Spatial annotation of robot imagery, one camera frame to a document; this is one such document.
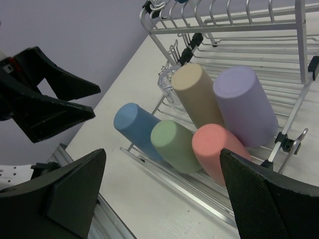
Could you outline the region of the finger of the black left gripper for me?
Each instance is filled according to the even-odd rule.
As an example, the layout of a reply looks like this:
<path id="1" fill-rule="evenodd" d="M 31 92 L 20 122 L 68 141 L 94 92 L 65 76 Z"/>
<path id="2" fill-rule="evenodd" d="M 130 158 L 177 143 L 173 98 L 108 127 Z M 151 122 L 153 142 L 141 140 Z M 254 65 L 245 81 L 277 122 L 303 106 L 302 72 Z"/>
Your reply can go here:
<path id="1" fill-rule="evenodd" d="M 58 67 L 37 46 L 27 48 L 13 58 L 18 71 L 23 74 L 22 83 L 36 92 L 40 92 L 37 86 L 44 79 L 60 100 L 77 100 L 101 92 L 98 85 Z"/>
<path id="2" fill-rule="evenodd" d="M 14 100 L 14 121 L 33 143 L 94 117 L 91 107 L 41 94 L 24 94 Z"/>

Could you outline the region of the salmon pink plastic cup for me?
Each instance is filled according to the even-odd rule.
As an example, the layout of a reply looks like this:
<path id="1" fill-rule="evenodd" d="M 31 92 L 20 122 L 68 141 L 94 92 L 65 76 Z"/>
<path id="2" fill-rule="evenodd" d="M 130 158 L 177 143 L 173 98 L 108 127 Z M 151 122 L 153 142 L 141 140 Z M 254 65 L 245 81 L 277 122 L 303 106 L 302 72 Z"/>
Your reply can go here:
<path id="1" fill-rule="evenodd" d="M 225 186 L 220 165 L 220 152 L 223 148 L 251 160 L 251 155 L 240 140 L 218 124 L 206 124 L 192 137 L 192 149 L 202 168 L 216 183 Z"/>

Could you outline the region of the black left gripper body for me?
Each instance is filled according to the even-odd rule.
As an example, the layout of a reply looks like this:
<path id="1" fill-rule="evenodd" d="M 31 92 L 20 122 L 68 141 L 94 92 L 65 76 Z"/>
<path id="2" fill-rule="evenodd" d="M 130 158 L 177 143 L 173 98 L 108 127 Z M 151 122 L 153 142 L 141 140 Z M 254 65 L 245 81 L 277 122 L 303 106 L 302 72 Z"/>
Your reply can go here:
<path id="1" fill-rule="evenodd" d="M 0 60 L 0 84 L 2 86 L 7 87 L 10 91 L 14 91 L 17 94 L 21 94 L 19 90 L 30 89 L 32 92 L 36 92 L 42 95 L 38 84 L 41 80 L 32 80 L 29 76 L 27 76 L 25 70 L 18 64 L 15 57 L 6 57 L 4 54 Z M 5 98 L 0 98 L 0 120 L 8 120 L 14 116 L 12 107 L 8 106 Z M 30 115 L 30 120 L 32 121 L 42 121 L 42 115 L 32 114 Z"/>

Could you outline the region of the light blue plastic cup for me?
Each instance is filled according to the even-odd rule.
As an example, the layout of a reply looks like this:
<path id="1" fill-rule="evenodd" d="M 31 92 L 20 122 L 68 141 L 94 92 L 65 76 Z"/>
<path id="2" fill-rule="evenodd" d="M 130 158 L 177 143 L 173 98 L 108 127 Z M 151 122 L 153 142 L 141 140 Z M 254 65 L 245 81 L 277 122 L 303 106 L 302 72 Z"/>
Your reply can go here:
<path id="1" fill-rule="evenodd" d="M 151 143 L 151 132 L 160 119 L 135 103 L 123 105 L 115 114 L 114 128 L 154 161 L 163 157 Z"/>

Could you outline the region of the lavender plastic cup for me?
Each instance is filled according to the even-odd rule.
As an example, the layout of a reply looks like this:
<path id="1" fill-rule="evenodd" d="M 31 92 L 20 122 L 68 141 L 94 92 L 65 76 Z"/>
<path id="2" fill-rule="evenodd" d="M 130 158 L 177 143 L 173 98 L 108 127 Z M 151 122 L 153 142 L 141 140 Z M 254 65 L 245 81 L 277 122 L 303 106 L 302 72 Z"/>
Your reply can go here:
<path id="1" fill-rule="evenodd" d="M 269 143 L 279 124 L 257 74 L 247 66 L 234 66 L 220 73 L 213 91 L 226 128 L 245 147 Z"/>

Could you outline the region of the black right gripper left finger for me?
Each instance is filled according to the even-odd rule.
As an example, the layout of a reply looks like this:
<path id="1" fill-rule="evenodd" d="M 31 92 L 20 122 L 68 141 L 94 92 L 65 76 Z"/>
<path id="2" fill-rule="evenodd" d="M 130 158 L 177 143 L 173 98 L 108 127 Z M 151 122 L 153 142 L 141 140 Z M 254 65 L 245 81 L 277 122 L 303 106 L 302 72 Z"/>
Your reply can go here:
<path id="1" fill-rule="evenodd" d="M 85 239 L 104 174 L 106 153 L 80 159 L 0 192 L 2 239 Z"/>

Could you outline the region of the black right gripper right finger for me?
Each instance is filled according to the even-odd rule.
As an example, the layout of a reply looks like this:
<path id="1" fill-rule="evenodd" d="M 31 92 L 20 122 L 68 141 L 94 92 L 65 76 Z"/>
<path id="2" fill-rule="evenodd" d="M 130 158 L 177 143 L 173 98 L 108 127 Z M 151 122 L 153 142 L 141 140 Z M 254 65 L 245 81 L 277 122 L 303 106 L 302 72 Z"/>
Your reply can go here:
<path id="1" fill-rule="evenodd" d="M 319 188 L 224 148 L 220 164 L 242 239 L 317 239 Z"/>

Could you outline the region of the beige plastic cup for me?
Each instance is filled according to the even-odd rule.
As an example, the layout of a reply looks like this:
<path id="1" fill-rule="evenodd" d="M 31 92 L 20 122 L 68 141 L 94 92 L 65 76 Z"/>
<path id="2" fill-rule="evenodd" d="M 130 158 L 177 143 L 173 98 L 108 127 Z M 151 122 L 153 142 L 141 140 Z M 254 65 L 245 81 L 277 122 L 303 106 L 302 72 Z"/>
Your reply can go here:
<path id="1" fill-rule="evenodd" d="M 179 68 L 171 85 L 196 128 L 214 123 L 225 127 L 214 91 L 213 81 L 197 63 Z"/>

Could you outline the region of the light green plastic cup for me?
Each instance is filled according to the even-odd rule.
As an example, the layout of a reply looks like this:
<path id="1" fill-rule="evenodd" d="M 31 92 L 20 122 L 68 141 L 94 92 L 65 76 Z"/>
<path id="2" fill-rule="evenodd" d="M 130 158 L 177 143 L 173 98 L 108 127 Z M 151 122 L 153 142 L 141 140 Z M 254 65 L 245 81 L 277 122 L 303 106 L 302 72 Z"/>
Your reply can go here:
<path id="1" fill-rule="evenodd" d="M 151 142 L 157 152 L 183 174 L 202 169 L 192 149 L 192 137 L 189 129 L 172 120 L 160 121 L 151 132 Z"/>

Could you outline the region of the dark blue ceramic mug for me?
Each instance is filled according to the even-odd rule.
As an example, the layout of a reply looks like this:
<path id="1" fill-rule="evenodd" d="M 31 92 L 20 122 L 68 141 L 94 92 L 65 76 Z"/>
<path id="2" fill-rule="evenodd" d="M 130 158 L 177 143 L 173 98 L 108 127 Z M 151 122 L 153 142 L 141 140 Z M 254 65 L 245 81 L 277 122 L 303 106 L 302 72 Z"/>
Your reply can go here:
<path id="1" fill-rule="evenodd" d="M 176 2 L 178 2 L 178 3 L 185 3 L 185 2 L 187 2 L 188 0 L 175 0 Z"/>

